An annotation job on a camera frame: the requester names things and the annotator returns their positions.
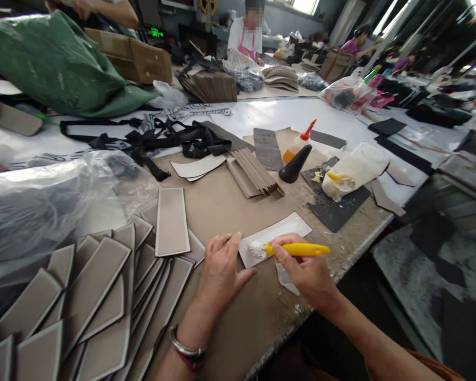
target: orange glue bottle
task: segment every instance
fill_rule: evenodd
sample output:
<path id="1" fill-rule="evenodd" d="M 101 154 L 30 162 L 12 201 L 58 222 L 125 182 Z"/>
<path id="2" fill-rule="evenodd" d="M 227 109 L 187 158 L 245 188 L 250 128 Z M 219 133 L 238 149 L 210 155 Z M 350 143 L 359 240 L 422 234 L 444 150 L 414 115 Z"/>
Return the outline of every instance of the orange glue bottle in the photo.
<path id="1" fill-rule="evenodd" d="M 296 156 L 296 154 L 300 151 L 300 149 L 302 149 L 307 144 L 307 140 L 308 138 L 310 138 L 310 131 L 312 130 L 312 127 L 314 127 L 314 124 L 316 124 L 316 121 L 317 119 L 314 119 L 308 127 L 307 131 L 297 137 L 294 142 L 289 146 L 287 151 L 284 153 L 282 159 L 286 164 L 290 162 L 293 157 Z"/>

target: red nozzle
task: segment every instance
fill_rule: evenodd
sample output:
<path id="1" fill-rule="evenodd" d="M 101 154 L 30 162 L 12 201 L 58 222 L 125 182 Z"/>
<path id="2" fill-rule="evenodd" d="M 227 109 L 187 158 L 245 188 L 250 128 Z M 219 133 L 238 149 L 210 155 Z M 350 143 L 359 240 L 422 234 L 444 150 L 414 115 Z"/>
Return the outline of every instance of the red nozzle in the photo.
<path id="1" fill-rule="evenodd" d="M 312 130 L 312 127 L 314 127 L 314 124 L 316 124 L 317 119 L 314 119 L 310 126 L 308 127 L 307 131 L 305 131 L 303 134 L 300 135 L 300 139 L 302 140 L 308 140 L 310 138 L 310 131 Z"/>

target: glue brush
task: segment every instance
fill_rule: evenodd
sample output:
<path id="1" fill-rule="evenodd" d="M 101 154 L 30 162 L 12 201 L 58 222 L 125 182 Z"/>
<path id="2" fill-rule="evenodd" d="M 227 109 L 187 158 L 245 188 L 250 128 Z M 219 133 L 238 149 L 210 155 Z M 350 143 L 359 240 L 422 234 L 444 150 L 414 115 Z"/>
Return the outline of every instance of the glue brush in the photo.
<path id="1" fill-rule="evenodd" d="M 330 252 L 328 246 L 312 243 L 286 243 L 282 245 L 282 247 L 293 257 L 316 257 L 326 255 Z M 251 242 L 249 244 L 249 252 L 257 258 L 272 257 L 274 255 L 271 245 L 261 244 L 259 242 Z"/>

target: person's left hand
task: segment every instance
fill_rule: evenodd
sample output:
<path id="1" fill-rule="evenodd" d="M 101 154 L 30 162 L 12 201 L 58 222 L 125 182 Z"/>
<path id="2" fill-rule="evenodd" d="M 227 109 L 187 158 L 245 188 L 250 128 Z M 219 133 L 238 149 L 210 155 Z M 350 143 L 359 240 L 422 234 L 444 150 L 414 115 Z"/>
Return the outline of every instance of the person's left hand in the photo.
<path id="1" fill-rule="evenodd" d="M 92 13 L 95 13 L 97 3 L 102 0 L 72 0 L 70 5 L 82 20 L 87 20 Z"/>
<path id="2" fill-rule="evenodd" d="M 210 320 L 218 320 L 233 298 L 258 272 L 236 271 L 242 233 L 218 235 L 206 246 L 205 262 L 193 303 L 203 307 Z"/>

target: white plastic container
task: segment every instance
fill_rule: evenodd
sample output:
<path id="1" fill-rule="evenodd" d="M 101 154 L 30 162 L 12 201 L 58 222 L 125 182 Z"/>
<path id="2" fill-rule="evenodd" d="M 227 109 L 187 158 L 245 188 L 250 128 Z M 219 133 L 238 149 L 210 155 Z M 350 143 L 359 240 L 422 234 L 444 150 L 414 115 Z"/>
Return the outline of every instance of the white plastic container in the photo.
<path id="1" fill-rule="evenodd" d="M 390 158 L 385 153 L 367 142 L 361 142 L 350 155 L 326 172 L 323 191 L 339 202 L 346 194 L 381 175 L 389 163 Z"/>

